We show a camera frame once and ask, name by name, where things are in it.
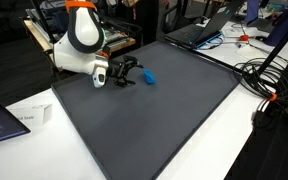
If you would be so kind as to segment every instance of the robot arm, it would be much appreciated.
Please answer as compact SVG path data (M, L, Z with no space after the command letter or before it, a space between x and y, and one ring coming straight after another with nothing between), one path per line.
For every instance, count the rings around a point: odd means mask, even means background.
M108 61L97 56L104 33L96 8L89 1L66 1L69 26L65 35L54 45L56 66L65 70L92 75L95 87L105 83Z

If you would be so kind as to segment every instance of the blue object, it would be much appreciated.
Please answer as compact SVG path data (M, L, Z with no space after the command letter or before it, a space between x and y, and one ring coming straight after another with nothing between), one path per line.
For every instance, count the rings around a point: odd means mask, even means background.
M150 70L144 69L144 78L147 84L155 84L155 78Z
M258 18L259 0L247 0L246 23L249 24Z

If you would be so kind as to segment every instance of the desk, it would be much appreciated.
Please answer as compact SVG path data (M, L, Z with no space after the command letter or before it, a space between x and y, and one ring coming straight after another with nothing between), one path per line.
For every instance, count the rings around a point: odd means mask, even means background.
M233 22L227 22L223 29L229 29L231 28L231 25L234 24ZM260 32L261 35L268 36L268 33ZM225 38L224 42L236 42L237 38ZM264 44L263 42L260 42L258 40L255 40L254 38L250 38L250 43L258 48L272 51L274 47L268 46ZM238 47L234 43L230 44L221 44L220 46L212 49L212 50L198 50L198 52L203 53L204 55L207 55L209 57L215 58L219 61L222 61L228 65L235 66L237 63L245 63L250 58L243 57L239 54L237 54ZM284 48L281 50L281 52L278 54L284 59L288 60L288 43L284 46ZM275 58L274 61L280 63L282 66L286 67L287 62L280 58Z
M159 179L223 179L252 132L252 113L260 102L243 87L234 89ZM11 107L37 104L52 104L53 117L29 127L31 134L0 142L0 179L104 179L51 90Z

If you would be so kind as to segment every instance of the laptop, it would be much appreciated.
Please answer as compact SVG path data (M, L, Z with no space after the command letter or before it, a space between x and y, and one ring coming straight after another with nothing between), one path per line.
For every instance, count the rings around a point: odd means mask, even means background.
M272 21L258 18L259 12L259 0L247 0L247 15L245 18L247 27L256 27L260 31L270 33L274 28L274 26L272 25Z
M229 5L221 7L205 27L191 24L167 34L165 39L189 49L198 49L221 35L220 30L242 4L243 0L233 0Z

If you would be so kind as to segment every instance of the black mat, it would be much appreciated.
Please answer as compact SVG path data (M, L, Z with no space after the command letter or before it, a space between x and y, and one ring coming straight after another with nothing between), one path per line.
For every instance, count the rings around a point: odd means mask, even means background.
M110 81L96 89L79 74L52 88L108 179L155 179L237 81L230 70L162 42L129 55L152 71L155 85L132 69L135 86Z

